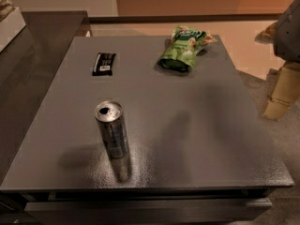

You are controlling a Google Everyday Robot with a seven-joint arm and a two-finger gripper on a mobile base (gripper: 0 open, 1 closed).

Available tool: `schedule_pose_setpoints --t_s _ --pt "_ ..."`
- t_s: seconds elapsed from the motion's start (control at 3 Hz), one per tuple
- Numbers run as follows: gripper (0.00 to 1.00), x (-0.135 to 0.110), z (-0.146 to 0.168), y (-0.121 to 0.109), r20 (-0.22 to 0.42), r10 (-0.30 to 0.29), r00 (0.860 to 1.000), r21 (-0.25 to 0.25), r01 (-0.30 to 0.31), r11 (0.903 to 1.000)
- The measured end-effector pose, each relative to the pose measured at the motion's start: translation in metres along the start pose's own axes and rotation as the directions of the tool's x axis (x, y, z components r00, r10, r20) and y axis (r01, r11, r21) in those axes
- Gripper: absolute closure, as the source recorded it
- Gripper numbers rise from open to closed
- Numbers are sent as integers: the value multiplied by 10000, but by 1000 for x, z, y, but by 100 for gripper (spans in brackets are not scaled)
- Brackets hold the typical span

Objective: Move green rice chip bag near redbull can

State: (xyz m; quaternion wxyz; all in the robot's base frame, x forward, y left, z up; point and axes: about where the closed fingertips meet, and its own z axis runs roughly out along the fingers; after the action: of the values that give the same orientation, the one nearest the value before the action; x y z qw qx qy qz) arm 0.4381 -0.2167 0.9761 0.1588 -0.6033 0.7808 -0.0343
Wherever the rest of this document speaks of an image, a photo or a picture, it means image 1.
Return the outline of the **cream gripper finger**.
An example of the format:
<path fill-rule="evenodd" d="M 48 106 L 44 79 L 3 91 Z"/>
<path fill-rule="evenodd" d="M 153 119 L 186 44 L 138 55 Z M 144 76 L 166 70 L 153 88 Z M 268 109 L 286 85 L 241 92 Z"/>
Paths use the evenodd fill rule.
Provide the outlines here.
<path fill-rule="evenodd" d="M 300 63 L 286 61 L 279 69 L 272 93 L 268 96 L 262 116 L 280 120 L 300 98 Z"/>

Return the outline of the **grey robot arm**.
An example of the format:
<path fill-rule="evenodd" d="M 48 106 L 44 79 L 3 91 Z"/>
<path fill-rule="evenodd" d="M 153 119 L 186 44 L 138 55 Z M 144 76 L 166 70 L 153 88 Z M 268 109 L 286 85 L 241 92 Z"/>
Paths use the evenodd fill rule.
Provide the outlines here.
<path fill-rule="evenodd" d="M 280 120 L 300 98 L 300 0 L 293 0 L 277 21 L 275 56 L 285 61 L 268 96 L 262 116 Z"/>

